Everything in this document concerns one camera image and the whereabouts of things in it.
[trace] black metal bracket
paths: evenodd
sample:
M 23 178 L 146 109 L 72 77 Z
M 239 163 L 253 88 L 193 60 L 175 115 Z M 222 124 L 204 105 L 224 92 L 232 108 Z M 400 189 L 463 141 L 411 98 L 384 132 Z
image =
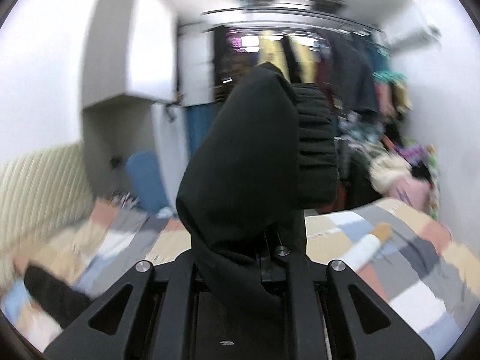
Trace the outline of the black metal bracket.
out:
M 285 288 L 286 359 L 326 360 L 329 354 L 334 360 L 434 359 L 428 345 L 343 262 L 317 264 L 290 251 L 272 255 L 268 264 L 274 274 L 265 288 Z M 139 262 L 45 355 L 51 360 L 194 360 L 196 300 L 205 290 L 191 250 L 156 267 Z M 117 325 L 103 330 L 101 322 L 109 320 L 105 310 L 120 306 L 119 298 L 124 307 Z

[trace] bed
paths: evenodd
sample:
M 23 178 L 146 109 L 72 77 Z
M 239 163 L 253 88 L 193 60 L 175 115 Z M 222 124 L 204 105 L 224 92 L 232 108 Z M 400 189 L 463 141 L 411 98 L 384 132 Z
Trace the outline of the bed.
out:
M 1 308 L 40 351 L 62 329 L 32 305 L 12 264 L 19 250 L 40 255 L 40 264 L 95 298 L 138 260 L 166 263 L 190 247 L 179 220 L 95 202 L 80 143 L 5 164 L 0 186 Z M 305 222 L 307 254 L 319 263 L 341 258 L 379 223 L 390 225 L 391 237 L 357 273 L 427 342 L 436 359 L 450 350 L 480 303 L 480 262 L 467 246 L 452 240 L 429 216 L 395 199 L 308 216 Z

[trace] metal screw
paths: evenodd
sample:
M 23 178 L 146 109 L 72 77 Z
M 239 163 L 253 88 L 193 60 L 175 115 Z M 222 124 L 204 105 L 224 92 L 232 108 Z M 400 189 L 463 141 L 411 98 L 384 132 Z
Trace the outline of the metal screw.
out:
M 140 261 L 136 264 L 135 269 L 138 272 L 146 272 L 150 269 L 150 263 L 148 261 Z
M 275 253 L 281 257 L 287 256 L 290 253 L 290 249 L 286 246 L 277 246 L 275 248 Z
M 335 259 L 332 261 L 332 269 L 337 272 L 341 272 L 345 270 L 347 266 L 343 261 L 340 261 L 339 259 Z

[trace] black hood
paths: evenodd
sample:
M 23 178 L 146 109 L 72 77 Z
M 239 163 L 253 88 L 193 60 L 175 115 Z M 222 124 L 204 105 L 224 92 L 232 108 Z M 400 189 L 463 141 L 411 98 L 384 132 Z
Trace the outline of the black hood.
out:
M 299 104 L 311 114 L 306 119 L 299 116 Z M 318 188 L 310 184 L 304 195 L 307 179 Z M 191 158 L 177 196 L 195 264 L 229 311 L 282 318 L 280 299 L 261 285 L 252 243 L 282 223 L 283 244 L 305 252 L 305 223 L 298 210 L 332 202 L 336 180 L 325 97 L 315 85 L 295 88 L 270 63 L 254 67 Z

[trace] pink pillow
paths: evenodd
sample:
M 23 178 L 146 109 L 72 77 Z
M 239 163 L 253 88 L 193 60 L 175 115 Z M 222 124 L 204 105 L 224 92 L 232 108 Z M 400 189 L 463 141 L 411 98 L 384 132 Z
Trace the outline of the pink pillow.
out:
M 393 184 L 388 196 L 401 200 L 416 210 L 425 211 L 430 196 L 430 183 L 413 177 L 402 178 Z

